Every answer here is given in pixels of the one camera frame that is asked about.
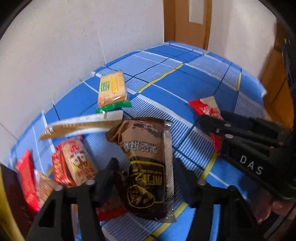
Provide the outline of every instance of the white wall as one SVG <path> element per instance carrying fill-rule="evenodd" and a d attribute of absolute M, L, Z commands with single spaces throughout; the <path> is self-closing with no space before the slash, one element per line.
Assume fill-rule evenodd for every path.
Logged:
<path fill-rule="evenodd" d="M 73 83 L 163 38 L 162 0 L 33 0 L 0 41 L 0 160 Z"/>
<path fill-rule="evenodd" d="M 275 16 L 259 0 L 212 0 L 208 50 L 260 77 L 275 40 Z"/>

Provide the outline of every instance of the table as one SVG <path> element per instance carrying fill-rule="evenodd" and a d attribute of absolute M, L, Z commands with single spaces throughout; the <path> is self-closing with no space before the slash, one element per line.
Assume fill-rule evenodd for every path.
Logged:
<path fill-rule="evenodd" d="M 94 114 L 101 75 L 118 70 L 124 72 L 133 105 L 123 108 L 124 119 L 152 116 L 172 120 L 174 156 L 209 184 L 222 188 L 235 185 L 245 198 L 248 197 L 256 184 L 214 153 L 210 138 L 200 130 L 198 115 L 188 101 L 214 96 L 220 110 L 263 118 L 262 98 L 266 91 L 257 78 L 240 66 L 217 54 L 178 42 L 131 52 L 80 79 L 35 118 L 11 149 L 9 167 L 14 169 L 25 150 L 31 149 L 35 168 L 50 175 L 54 146 L 65 138 L 39 142 L 45 126 L 70 117 Z M 124 153 L 117 145 L 108 143 L 104 133 L 86 135 L 83 143 L 99 169 L 105 168 L 111 157 L 118 158 L 120 168 L 127 168 Z M 186 240 L 194 212 L 183 202 L 177 188 L 176 223 L 157 223 L 127 214 L 102 222 L 101 226 L 110 241 L 152 241 L 155 237 L 158 237 L 156 240 L 182 241 Z M 219 206 L 216 205 L 210 240 L 216 239 L 218 222 Z"/>

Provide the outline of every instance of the black sesame paste package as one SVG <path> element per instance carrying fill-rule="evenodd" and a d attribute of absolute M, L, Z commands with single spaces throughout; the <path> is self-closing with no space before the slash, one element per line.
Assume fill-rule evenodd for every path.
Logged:
<path fill-rule="evenodd" d="M 174 222 L 171 121 L 153 117 L 124 120 L 106 133 L 129 159 L 115 186 L 125 208 L 138 217 Z"/>

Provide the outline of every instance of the silver package seal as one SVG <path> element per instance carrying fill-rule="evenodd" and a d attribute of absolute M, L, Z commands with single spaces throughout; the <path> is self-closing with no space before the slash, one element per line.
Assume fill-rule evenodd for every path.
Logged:
<path fill-rule="evenodd" d="M 175 219 L 174 210 L 174 169 L 173 169 L 173 152 L 172 152 L 172 137 L 170 135 L 170 128 L 173 122 L 166 120 L 164 123 L 163 131 L 163 146 L 164 146 L 164 158 L 165 158 L 165 205 L 166 205 L 166 217 L 157 220 L 162 223 L 173 223 Z"/>

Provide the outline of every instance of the white letter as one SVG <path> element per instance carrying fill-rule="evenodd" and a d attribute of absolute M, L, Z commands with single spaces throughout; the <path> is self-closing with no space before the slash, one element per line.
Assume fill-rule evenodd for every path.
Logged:
<path fill-rule="evenodd" d="M 251 162 L 247 167 L 251 167 L 251 169 L 253 170 L 253 168 L 254 168 L 254 162 Z"/>
<path fill-rule="evenodd" d="M 256 173 L 257 173 L 258 175 L 261 175 L 262 170 L 263 170 L 263 167 L 258 167 L 258 171 L 256 171 Z"/>
<path fill-rule="evenodd" d="M 242 158 L 240 160 L 240 163 L 245 164 L 246 163 L 246 160 L 247 160 L 247 158 L 244 155 L 242 155 Z"/>

